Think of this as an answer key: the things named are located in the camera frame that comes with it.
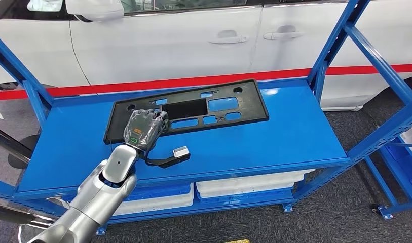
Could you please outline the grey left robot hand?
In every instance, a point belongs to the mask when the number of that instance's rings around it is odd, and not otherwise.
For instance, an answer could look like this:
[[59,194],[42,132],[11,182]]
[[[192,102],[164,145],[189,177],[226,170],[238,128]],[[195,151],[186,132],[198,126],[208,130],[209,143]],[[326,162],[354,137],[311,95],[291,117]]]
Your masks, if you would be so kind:
[[163,110],[134,110],[123,132],[124,142],[144,152],[149,151],[168,130],[168,123],[168,113]]

